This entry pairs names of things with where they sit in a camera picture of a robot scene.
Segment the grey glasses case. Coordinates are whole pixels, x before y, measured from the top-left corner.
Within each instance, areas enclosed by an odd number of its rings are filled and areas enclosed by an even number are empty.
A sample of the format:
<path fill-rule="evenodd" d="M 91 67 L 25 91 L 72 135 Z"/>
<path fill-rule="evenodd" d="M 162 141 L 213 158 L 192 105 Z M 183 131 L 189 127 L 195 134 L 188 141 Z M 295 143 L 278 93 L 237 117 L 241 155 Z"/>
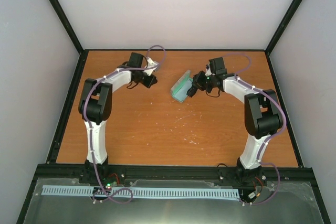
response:
<path fill-rule="evenodd" d="M 180 89 L 181 86 L 183 86 L 184 83 L 190 82 L 192 84 L 192 78 L 190 77 L 191 71 L 187 70 L 179 79 L 178 81 L 171 87 L 170 89 L 170 95 L 173 98 L 173 95 Z"/>

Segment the black sunglasses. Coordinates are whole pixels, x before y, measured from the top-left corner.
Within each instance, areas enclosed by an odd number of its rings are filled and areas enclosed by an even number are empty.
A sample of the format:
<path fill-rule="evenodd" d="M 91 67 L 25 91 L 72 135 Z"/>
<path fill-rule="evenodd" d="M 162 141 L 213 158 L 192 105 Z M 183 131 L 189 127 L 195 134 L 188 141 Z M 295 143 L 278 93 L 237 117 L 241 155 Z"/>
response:
<path fill-rule="evenodd" d="M 187 90 L 187 93 L 186 95 L 190 98 L 192 98 L 195 93 L 197 92 L 197 88 L 196 87 L 190 87 L 188 90 Z"/>

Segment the light blue cleaning cloth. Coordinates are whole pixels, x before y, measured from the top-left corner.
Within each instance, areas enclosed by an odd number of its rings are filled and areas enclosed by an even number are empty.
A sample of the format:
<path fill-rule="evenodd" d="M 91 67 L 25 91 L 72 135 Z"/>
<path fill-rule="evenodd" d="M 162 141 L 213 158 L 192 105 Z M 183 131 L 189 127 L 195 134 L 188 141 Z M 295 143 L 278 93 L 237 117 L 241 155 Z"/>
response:
<path fill-rule="evenodd" d="M 182 103 L 187 98 L 187 91 L 191 88 L 192 84 L 190 82 L 186 82 L 180 89 L 173 95 L 173 98 Z"/>

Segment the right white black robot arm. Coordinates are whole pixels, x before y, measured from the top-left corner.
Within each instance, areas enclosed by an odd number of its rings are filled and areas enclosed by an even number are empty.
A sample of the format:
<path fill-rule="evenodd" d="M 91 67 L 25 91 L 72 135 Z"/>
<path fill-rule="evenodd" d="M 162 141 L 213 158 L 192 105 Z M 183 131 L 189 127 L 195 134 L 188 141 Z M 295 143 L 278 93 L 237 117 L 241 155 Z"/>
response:
<path fill-rule="evenodd" d="M 196 91 L 209 94 L 218 89 L 218 96 L 227 93 L 244 104 L 244 123 L 248 133 L 243 153 L 237 160 L 235 177 L 241 184 L 246 184 L 261 172 L 262 158 L 270 140 L 279 135 L 286 127 L 284 111 L 278 104 L 274 90 L 263 90 L 244 81 L 239 74 L 229 73 L 224 58 L 210 59 L 206 70 L 195 74 L 187 96 Z"/>

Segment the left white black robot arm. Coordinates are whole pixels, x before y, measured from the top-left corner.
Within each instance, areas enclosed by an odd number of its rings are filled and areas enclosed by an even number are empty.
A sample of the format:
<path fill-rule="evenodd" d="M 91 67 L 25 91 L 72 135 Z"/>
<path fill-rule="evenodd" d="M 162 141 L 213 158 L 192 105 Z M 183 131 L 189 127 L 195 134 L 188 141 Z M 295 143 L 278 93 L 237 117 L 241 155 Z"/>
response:
<path fill-rule="evenodd" d="M 106 150 L 106 124 L 112 112 L 112 96 L 115 91 L 129 84 L 142 84 L 150 88 L 157 83 L 153 74 L 160 63 L 148 56 L 133 52 L 129 60 L 113 72 L 98 79 L 85 80 L 78 111 L 85 122 L 88 141 L 86 162 L 96 165 L 91 178 L 97 183 L 108 180 L 109 170 L 103 166 L 108 160 Z"/>

